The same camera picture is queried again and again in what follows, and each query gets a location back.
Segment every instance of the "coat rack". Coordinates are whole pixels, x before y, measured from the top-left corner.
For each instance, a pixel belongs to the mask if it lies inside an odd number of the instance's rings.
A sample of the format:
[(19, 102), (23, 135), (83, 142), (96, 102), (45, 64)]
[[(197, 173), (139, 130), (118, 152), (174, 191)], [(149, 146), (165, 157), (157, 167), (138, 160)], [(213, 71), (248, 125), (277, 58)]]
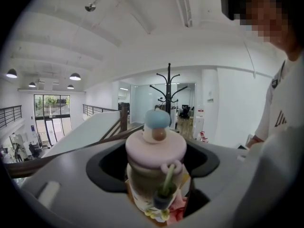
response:
[(174, 94), (171, 95), (171, 84), (172, 84), (172, 79), (174, 79), (175, 77), (177, 76), (180, 76), (180, 74), (177, 74), (175, 76), (173, 76), (172, 78), (170, 78), (170, 71), (171, 71), (171, 63), (169, 63), (168, 65), (168, 80), (166, 79), (166, 77), (164, 75), (161, 75), (161, 74), (156, 74), (156, 75), (159, 75), (159, 76), (162, 76), (165, 80), (166, 80), (166, 94), (164, 94), (162, 91), (160, 91), (159, 89), (153, 87), (152, 85), (150, 85), (151, 88), (153, 89), (156, 89), (157, 91), (161, 92), (163, 94), (163, 96), (165, 97), (165, 100), (162, 101), (160, 99), (158, 99), (158, 101), (160, 102), (165, 102), (166, 103), (166, 112), (167, 113), (171, 113), (171, 102), (172, 103), (175, 103), (175, 102), (178, 102), (179, 100), (177, 99), (176, 101), (172, 101), (174, 95), (179, 92), (179, 91), (182, 91), (183, 89), (187, 88), (187, 86), (183, 87), (182, 89), (176, 91)]

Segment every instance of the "railing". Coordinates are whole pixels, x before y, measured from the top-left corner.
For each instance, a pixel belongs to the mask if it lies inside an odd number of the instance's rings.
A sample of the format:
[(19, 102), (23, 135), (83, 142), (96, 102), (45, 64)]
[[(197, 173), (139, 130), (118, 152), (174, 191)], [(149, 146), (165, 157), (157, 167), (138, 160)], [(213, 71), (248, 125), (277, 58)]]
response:
[(6, 127), (19, 118), (22, 118), (21, 105), (0, 109), (0, 128)]
[[(86, 105), (83, 104), (83, 112), (88, 116), (92, 116), (96, 113), (104, 113), (104, 112), (117, 112), (119, 110), (103, 108), (99, 106)], [(106, 139), (107, 137), (113, 137), (119, 132), (127, 131), (128, 128), (128, 105), (126, 103), (122, 103), (122, 109), (120, 112), (120, 118), (116, 123), (105, 133), (105, 135), (101, 138), (101, 140)]]
[[(95, 142), (95, 143), (89, 144), (87, 146), (84, 146), (81, 149), (94, 147), (96, 145), (99, 145), (99, 144), (105, 143), (105, 142), (111, 142), (111, 141), (115, 141), (115, 140), (126, 139), (132, 133), (134, 133), (134, 132), (136, 132), (136, 131), (138, 131), (142, 128), (143, 128), (143, 125), (141, 125), (139, 127), (129, 129), (128, 131), (121, 132), (121, 133), (119, 133), (115, 136), (112, 136), (112, 137), (109, 137), (109, 138), (106, 138), (106, 139), (101, 139), (98, 142)], [(40, 168), (44, 167), (51, 160), (53, 160), (57, 156), (65, 154), (65, 153), (51, 155), (51, 156), (48, 156), (48, 157), (45, 157), (45, 158), (35, 159), (35, 160), (31, 160), (31, 161), (5, 164), (5, 167), (8, 170), (8, 173), (10, 174), (11, 178), (29, 177), (29, 176), (33, 175), (36, 171), (38, 171)]]

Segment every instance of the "gray machine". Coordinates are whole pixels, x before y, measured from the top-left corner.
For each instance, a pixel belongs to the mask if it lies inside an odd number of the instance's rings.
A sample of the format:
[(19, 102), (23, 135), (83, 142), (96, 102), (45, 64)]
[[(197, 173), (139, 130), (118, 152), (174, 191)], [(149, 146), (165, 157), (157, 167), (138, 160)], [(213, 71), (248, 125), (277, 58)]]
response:
[[(187, 142), (184, 164), (198, 196), (190, 194), (191, 210), (187, 206), (187, 216), (172, 227), (238, 228), (259, 220), (295, 180), (304, 156), (303, 133), (304, 127), (287, 129), (250, 151)], [(127, 197), (124, 142), (55, 158), (24, 182), (24, 198), (55, 227), (156, 227)], [(58, 187), (45, 195), (50, 182)]]

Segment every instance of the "large window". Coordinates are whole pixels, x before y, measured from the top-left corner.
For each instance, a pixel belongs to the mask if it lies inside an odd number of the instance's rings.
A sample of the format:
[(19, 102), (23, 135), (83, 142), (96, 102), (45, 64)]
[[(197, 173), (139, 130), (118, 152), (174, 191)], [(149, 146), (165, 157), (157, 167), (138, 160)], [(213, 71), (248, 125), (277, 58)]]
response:
[(54, 145), (72, 130), (69, 95), (34, 95), (34, 109), (42, 147)]

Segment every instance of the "white t-shirt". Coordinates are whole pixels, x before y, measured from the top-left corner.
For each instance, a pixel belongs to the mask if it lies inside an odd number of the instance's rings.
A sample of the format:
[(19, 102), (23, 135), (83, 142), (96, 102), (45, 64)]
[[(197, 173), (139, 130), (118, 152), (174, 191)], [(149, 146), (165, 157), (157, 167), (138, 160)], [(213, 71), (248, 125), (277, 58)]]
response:
[(282, 67), (267, 90), (264, 112), (255, 132), (263, 141), (289, 126), (304, 125), (304, 51), (295, 62), (287, 59)]

